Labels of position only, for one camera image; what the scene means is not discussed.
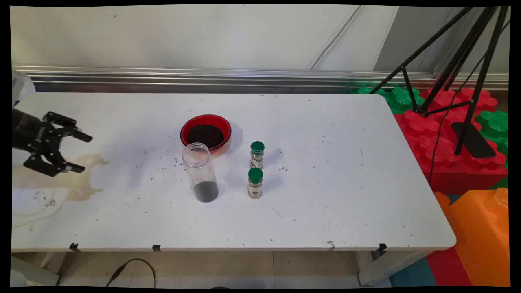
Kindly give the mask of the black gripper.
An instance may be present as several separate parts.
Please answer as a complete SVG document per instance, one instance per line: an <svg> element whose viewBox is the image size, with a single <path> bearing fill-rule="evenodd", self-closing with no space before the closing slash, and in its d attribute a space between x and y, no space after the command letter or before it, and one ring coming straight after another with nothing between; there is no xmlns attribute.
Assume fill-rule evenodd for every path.
<svg viewBox="0 0 521 293"><path fill-rule="evenodd" d="M72 171L81 174L85 167L66 161L59 151L61 138L72 136L91 142L93 137L84 133L73 118L56 112L47 112L42 119L12 109L12 146L30 154L23 166L38 173L55 177Z"/></svg>

